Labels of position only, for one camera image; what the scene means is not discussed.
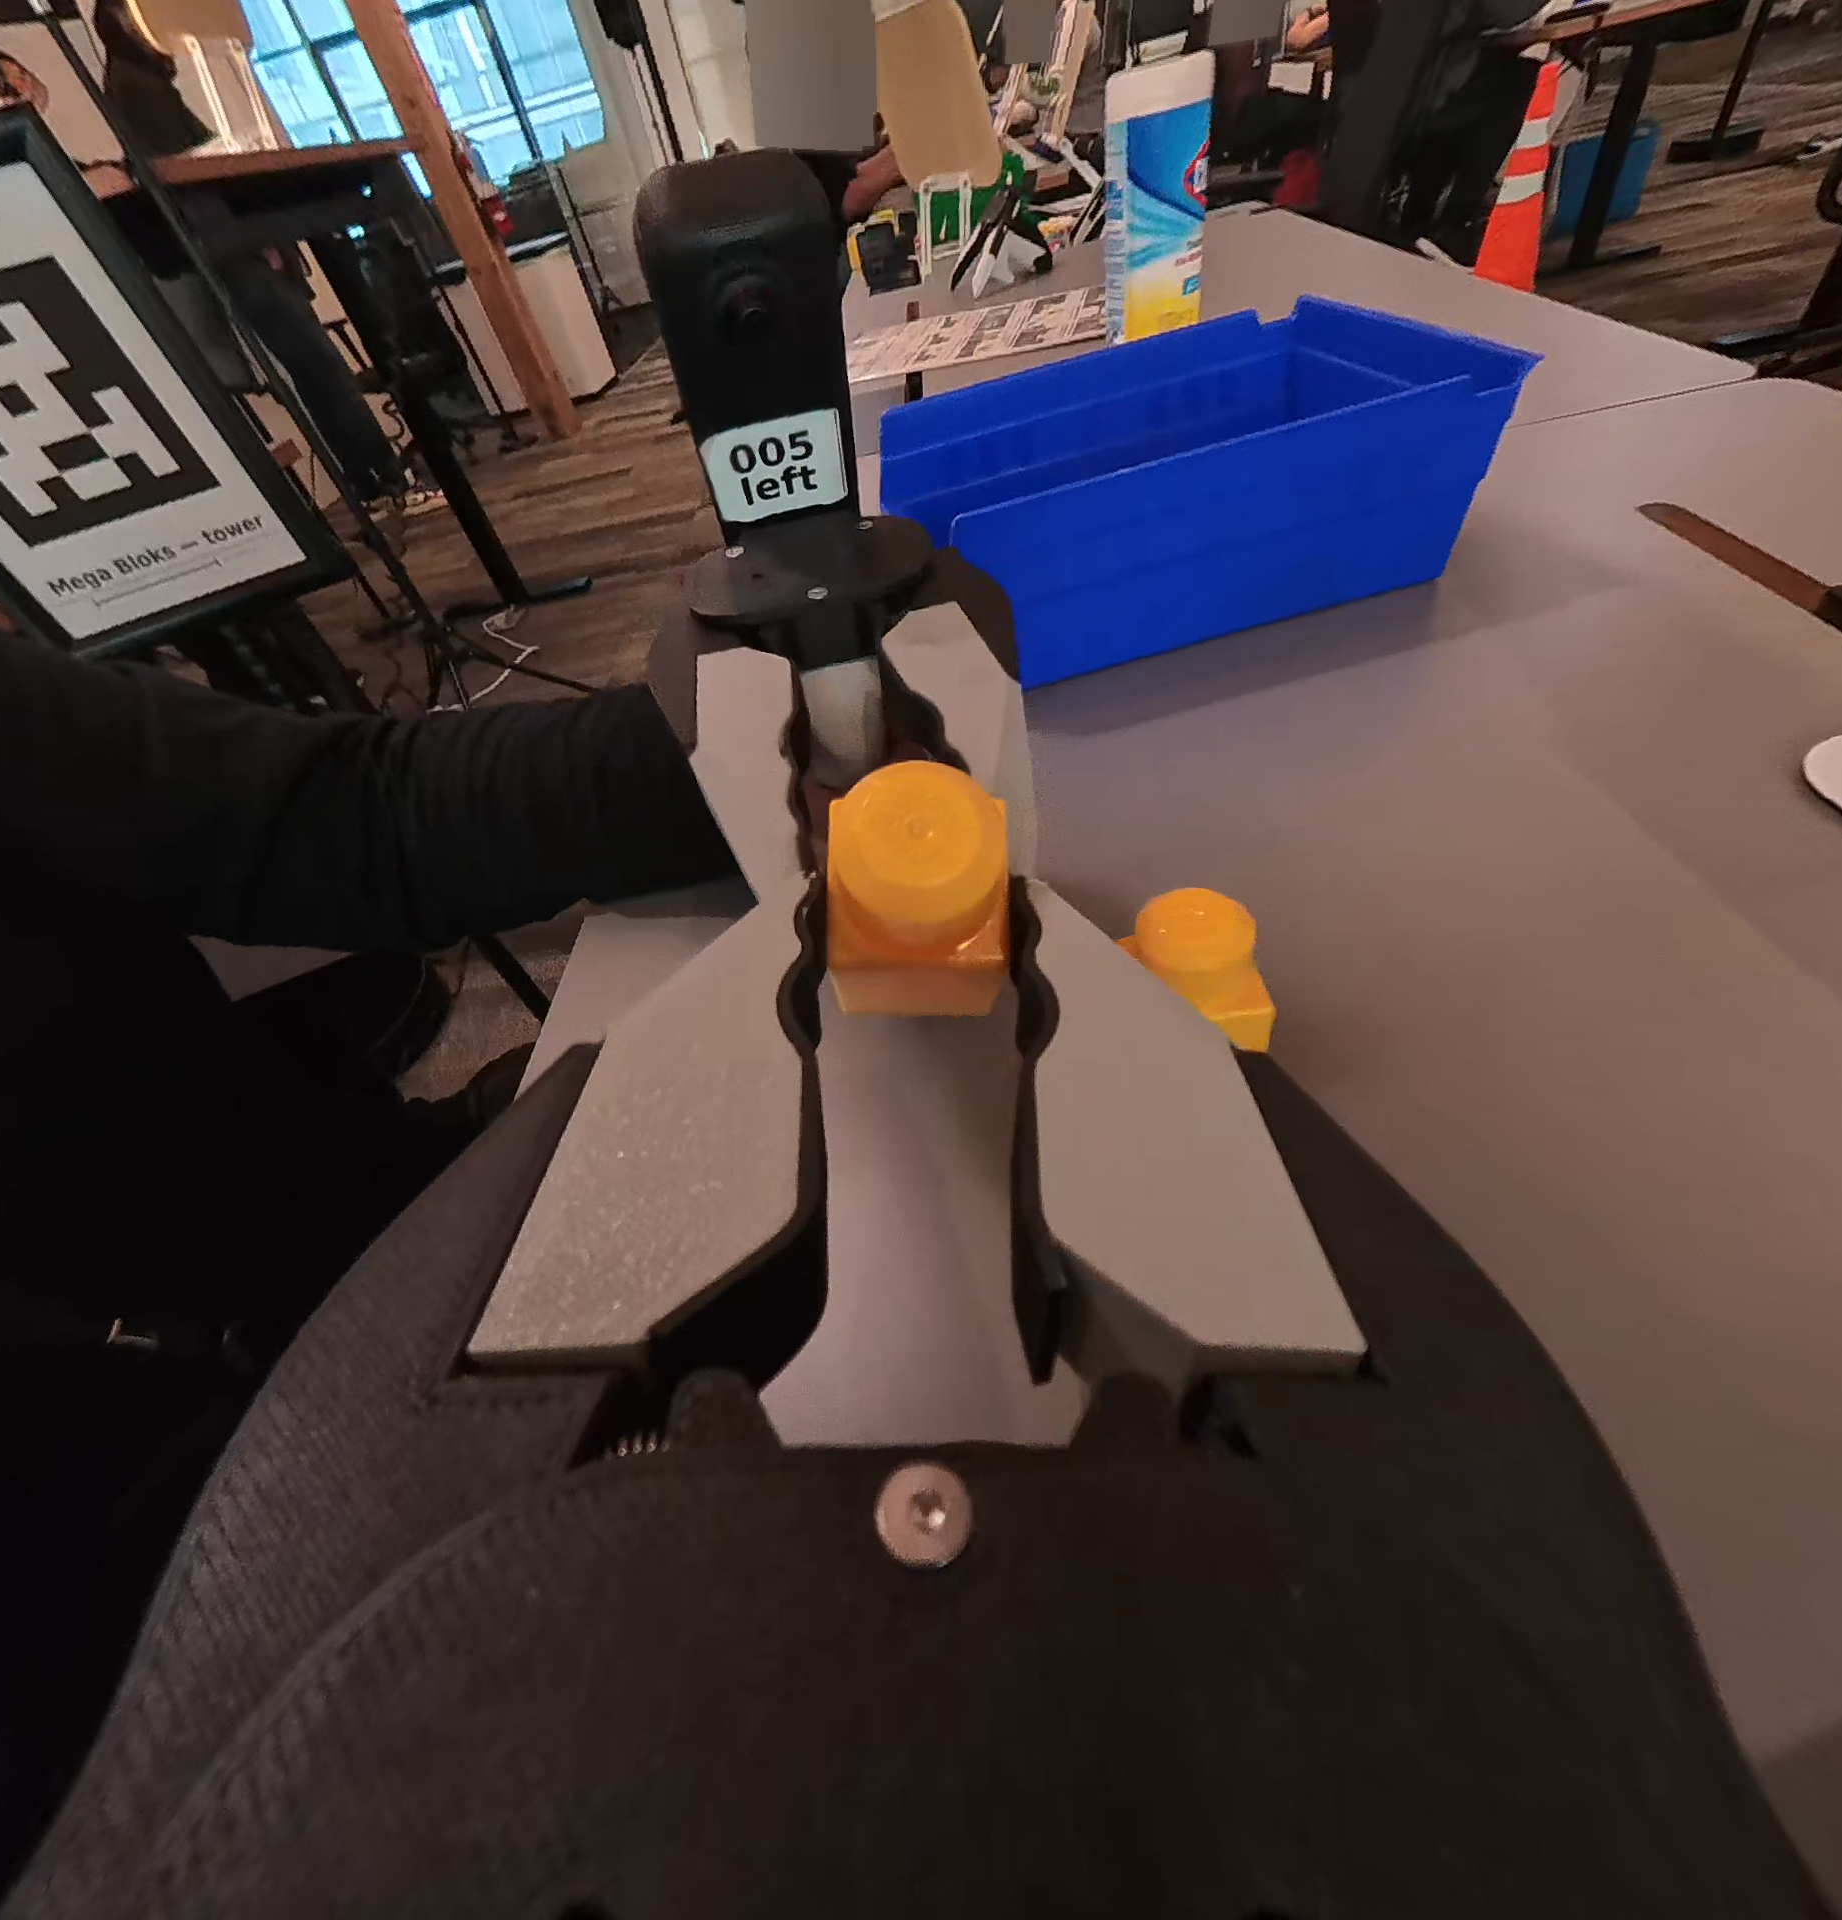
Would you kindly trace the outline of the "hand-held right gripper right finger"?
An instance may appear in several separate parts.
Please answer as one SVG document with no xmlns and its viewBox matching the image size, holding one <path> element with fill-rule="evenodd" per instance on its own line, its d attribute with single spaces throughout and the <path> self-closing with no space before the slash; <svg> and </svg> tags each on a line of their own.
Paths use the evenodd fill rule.
<svg viewBox="0 0 1842 1920">
<path fill-rule="evenodd" d="M 1013 880 L 1011 937 L 1030 1380 L 1356 1373 L 1366 1335 L 1231 1043 L 1039 878 Z"/>
</svg>

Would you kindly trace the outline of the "black standing desk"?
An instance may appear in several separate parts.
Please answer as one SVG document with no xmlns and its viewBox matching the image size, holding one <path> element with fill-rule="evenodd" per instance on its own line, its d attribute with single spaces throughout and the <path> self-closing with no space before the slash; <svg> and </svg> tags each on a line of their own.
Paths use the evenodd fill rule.
<svg viewBox="0 0 1842 1920">
<path fill-rule="evenodd" d="M 416 193 L 402 155 L 402 142 L 357 142 L 219 155 L 130 155 L 126 170 L 130 193 L 153 206 L 168 243 L 189 259 L 190 271 L 246 362 L 282 401 L 315 458 L 328 467 L 360 540 L 376 555 L 401 593 L 405 618 L 416 627 L 427 663 L 427 707 L 442 707 L 442 690 L 451 688 L 451 707 L 468 712 L 470 692 L 462 669 L 470 663 L 584 693 L 584 680 L 524 659 L 503 659 L 476 638 L 481 622 L 583 595 L 590 588 L 590 581 L 571 579 L 541 586 L 524 583 L 456 453 L 451 421 L 434 409 L 434 375 L 442 371 L 440 362 L 405 343 L 398 309 L 367 274 L 371 257 L 406 262 L 406 274 L 419 282 L 434 324 L 451 320 L 406 228 L 416 211 Z M 271 354 L 261 305 L 241 298 L 246 287 L 241 262 L 285 248 L 303 248 L 313 254 L 373 368 L 376 387 L 386 391 L 427 479 L 468 540 L 489 583 L 489 598 L 462 599 L 445 610 L 427 603 L 402 553 L 391 547 L 379 515 L 371 511 L 367 495 L 357 493 L 340 448 L 324 432 L 321 403 L 331 394 L 331 383 L 315 378 L 303 387 L 294 377 L 294 363 Z"/>
</svg>

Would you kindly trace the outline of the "framed marker sign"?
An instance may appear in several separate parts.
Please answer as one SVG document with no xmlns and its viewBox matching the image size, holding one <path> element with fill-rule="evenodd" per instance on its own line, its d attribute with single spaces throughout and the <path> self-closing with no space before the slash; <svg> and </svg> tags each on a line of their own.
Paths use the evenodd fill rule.
<svg viewBox="0 0 1842 1920">
<path fill-rule="evenodd" d="M 352 563 L 31 108 L 0 108 L 0 605 L 83 655 Z"/>
</svg>

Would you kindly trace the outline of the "orange traffic cone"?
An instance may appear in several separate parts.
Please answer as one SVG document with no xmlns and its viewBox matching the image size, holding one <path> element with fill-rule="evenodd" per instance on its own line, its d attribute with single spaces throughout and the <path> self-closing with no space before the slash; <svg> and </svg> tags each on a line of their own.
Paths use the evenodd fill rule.
<svg viewBox="0 0 1842 1920">
<path fill-rule="evenodd" d="M 1545 173 L 1553 155 L 1553 113 L 1561 59 L 1543 59 L 1525 119 L 1496 181 L 1492 209 L 1470 271 L 1492 284 L 1529 294 L 1537 274 Z"/>
</svg>

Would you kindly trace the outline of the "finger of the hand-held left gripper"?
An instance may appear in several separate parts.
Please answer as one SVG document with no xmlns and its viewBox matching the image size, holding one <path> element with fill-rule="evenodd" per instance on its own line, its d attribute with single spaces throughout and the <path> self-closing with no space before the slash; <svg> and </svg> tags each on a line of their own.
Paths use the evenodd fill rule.
<svg viewBox="0 0 1842 1920">
<path fill-rule="evenodd" d="M 1039 874 L 1039 806 L 1016 679 L 965 610 L 941 601 L 905 613 L 875 649 L 890 737 L 965 772 L 1004 804 L 1011 877 Z"/>
<path fill-rule="evenodd" d="M 749 646 L 695 657 L 690 764 L 760 901 L 796 907 L 814 886 L 805 762 L 806 715 L 788 659 Z"/>
</svg>

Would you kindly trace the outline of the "blue white wipes canister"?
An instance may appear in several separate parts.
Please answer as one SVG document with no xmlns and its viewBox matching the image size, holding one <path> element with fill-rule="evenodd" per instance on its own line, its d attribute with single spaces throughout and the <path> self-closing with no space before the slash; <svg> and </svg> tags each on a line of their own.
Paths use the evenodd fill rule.
<svg viewBox="0 0 1842 1920">
<path fill-rule="evenodd" d="M 1105 343 L 1200 320 L 1213 53 L 1125 65 L 1103 101 Z"/>
</svg>

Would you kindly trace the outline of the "yellow mega block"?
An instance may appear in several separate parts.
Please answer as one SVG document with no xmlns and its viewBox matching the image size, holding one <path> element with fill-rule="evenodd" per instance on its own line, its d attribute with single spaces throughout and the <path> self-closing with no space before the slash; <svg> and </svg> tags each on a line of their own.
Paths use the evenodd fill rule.
<svg viewBox="0 0 1842 1920">
<path fill-rule="evenodd" d="M 1004 804 L 965 772 L 900 760 L 829 807 L 827 972 L 847 1016 L 983 1018 L 1008 970 Z"/>
<path fill-rule="evenodd" d="M 1256 924 L 1239 900 L 1177 886 L 1148 900 L 1117 942 L 1241 1052 L 1267 1052 L 1276 1006 L 1258 969 Z"/>
</svg>

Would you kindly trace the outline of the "printed paper sheet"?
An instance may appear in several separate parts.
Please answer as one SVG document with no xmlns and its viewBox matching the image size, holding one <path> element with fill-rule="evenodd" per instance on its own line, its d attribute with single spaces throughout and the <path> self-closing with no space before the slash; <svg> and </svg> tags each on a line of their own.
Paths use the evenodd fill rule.
<svg viewBox="0 0 1842 1920">
<path fill-rule="evenodd" d="M 1105 287 L 1039 294 L 865 331 L 846 347 L 853 387 L 1105 338 Z"/>
</svg>

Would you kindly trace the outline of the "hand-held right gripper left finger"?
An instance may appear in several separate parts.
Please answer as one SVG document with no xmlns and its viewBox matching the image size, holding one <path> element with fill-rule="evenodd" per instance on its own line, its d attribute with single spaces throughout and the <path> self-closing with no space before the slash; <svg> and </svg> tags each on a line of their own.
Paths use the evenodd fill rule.
<svg viewBox="0 0 1842 1920">
<path fill-rule="evenodd" d="M 827 1305 L 823 889 L 760 900 L 597 1045 L 468 1337 L 480 1370 L 780 1375 Z"/>
</svg>

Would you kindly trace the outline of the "blue plastic bin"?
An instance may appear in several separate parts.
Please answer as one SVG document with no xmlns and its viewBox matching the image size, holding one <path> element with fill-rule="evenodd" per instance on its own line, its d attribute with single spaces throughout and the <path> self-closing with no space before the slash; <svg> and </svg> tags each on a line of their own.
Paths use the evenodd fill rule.
<svg viewBox="0 0 1842 1920">
<path fill-rule="evenodd" d="M 877 498 L 1053 686 L 1438 581 L 1537 363 L 1303 296 L 904 403 Z"/>
</svg>

